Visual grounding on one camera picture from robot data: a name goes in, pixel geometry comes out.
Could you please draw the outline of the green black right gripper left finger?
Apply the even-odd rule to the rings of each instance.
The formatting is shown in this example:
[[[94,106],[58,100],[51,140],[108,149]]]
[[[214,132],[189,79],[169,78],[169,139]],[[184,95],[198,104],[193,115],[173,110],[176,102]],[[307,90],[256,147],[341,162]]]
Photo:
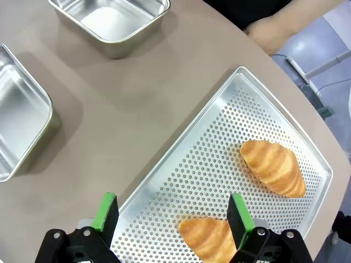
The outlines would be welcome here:
[[[120,262],[110,250],[119,210],[114,193],[106,193],[93,221],[67,234],[47,231],[35,262]]]

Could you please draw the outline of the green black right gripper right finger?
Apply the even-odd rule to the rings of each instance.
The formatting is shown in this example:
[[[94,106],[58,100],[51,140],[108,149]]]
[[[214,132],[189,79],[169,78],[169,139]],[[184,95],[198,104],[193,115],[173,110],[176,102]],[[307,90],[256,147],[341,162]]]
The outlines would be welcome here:
[[[239,193],[229,197],[227,221],[237,249],[231,262],[313,262],[299,231],[278,234],[263,220],[255,225]]]

